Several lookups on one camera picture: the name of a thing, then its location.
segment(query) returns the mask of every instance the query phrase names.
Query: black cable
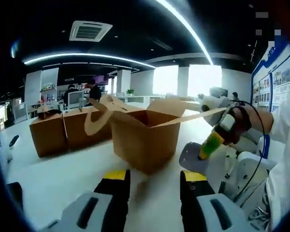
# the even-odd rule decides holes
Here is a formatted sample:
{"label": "black cable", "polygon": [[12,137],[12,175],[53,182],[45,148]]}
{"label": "black cable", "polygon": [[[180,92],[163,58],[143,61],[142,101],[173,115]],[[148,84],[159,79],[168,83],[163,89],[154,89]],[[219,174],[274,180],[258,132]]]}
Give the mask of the black cable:
{"label": "black cable", "polygon": [[242,102],[242,103],[245,103],[245,104],[248,104],[250,105],[254,111],[256,112],[258,118],[260,119],[260,122],[261,122],[261,126],[262,126],[262,132],[263,132],[263,151],[262,151],[262,154],[260,154],[260,160],[259,160],[259,163],[254,171],[254,173],[252,174],[251,178],[248,180],[248,182],[245,184],[245,186],[242,188],[242,190],[235,196],[233,202],[236,202],[238,200],[238,198],[240,197],[240,195],[244,192],[244,190],[247,188],[247,186],[249,185],[250,181],[252,180],[252,178],[254,177],[254,175],[256,174],[257,172],[257,169],[259,168],[260,166],[260,163],[261,163],[261,160],[264,156],[264,153],[265,153],[265,130],[264,130],[264,126],[263,126],[263,123],[262,123],[262,119],[257,111],[257,109],[250,103],[246,102],[246,101],[240,101],[240,100],[233,100],[234,102]]}

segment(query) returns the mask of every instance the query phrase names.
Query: black ceiling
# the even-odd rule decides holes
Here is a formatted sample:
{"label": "black ceiling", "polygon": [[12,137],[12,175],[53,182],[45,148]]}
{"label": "black ceiling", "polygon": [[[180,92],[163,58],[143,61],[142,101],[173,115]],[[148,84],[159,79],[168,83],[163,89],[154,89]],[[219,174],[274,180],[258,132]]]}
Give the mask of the black ceiling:
{"label": "black ceiling", "polygon": [[[270,18],[256,19],[258,9],[247,0],[168,0],[190,23],[210,53],[238,55],[240,60],[214,58],[223,68],[251,73],[274,37]],[[15,56],[23,61],[43,55],[84,52],[125,57],[144,62],[148,59],[183,53],[202,53],[188,30],[155,0],[38,1],[12,5],[10,15]],[[98,42],[69,41],[75,20],[113,25]],[[256,36],[262,29],[262,36]],[[27,66],[26,72],[62,62],[98,62],[148,69],[113,59],[72,57],[54,58]],[[154,66],[187,63],[204,64],[206,58],[173,59],[151,63]],[[113,70],[104,68],[105,72]],[[93,68],[92,74],[101,74]]]}

